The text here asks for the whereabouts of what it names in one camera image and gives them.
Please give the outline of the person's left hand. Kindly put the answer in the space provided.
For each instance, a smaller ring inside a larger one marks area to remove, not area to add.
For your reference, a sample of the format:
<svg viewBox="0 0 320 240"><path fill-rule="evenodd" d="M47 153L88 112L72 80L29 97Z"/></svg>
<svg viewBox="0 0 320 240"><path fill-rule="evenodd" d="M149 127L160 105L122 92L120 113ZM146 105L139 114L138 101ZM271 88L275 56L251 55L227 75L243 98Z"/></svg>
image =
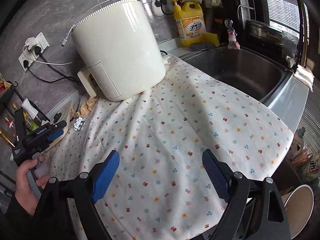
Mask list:
<svg viewBox="0 0 320 240"><path fill-rule="evenodd" d="M45 162L46 158L44 154L40 154L38 159L26 160L17 169L17 180L16 180L16 192L15 197L19 202L20 206L25 209L25 211L33 216L38 204L35 194L32 192L29 181L27 178L27 173L29 170L34 168L37 163Z"/></svg>

